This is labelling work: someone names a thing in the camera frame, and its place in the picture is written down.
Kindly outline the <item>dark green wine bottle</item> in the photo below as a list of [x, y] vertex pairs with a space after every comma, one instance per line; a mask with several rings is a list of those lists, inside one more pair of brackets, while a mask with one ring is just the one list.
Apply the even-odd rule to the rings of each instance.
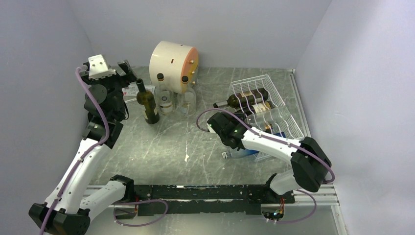
[[160, 115], [158, 113], [158, 108], [153, 93], [150, 90], [146, 89], [144, 81], [141, 78], [137, 79], [136, 85], [138, 87], [136, 99], [138, 104], [140, 104], [145, 121], [148, 124], [156, 124], [160, 120]]

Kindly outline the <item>clear bottle yellow label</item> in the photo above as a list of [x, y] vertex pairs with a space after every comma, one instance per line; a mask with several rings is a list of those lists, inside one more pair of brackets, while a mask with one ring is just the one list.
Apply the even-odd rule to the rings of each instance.
[[175, 111], [174, 93], [167, 86], [163, 73], [157, 74], [157, 81], [155, 96], [160, 112], [164, 115], [172, 114]]

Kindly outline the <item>clear bottle black cap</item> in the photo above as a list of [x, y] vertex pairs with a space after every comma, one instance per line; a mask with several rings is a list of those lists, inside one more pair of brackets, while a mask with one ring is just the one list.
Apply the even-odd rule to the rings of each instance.
[[251, 127], [256, 127], [271, 134], [288, 133], [290, 112], [285, 108], [273, 108], [264, 112], [249, 115], [245, 122]]

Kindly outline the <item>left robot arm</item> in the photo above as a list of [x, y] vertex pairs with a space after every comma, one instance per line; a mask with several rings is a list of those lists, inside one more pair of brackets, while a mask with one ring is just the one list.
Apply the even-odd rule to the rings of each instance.
[[90, 223], [113, 203], [128, 204], [137, 199], [134, 181], [116, 175], [97, 192], [85, 196], [100, 161], [112, 150], [122, 122], [129, 118], [123, 88], [137, 80], [129, 62], [110, 68], [101, 56], [91, 57], [76, 69], [85, 90], [84, 108], [88, 124], [77, 153], [63, 178], [43, 203], [35, 203], [28, 214], [40, 234], [83, 235]]

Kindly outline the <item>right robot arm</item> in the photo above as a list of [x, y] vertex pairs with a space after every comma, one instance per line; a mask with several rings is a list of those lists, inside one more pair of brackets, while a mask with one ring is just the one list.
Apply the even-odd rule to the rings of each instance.
[[317, 141], [311, 137], [293, 140], [246, 124], [236, 115], [222, 111], [207, 120], [209, 132], [216, 133], [222, 143], [232, 149], [255, 150], [282, 160], [291, 169], [271, 177], [264, 189], [268, 202], [277, 202], [284, 193], [304, 189], [318, 192], [326, 183], [328, 174], [333, 175], [331, 161]]

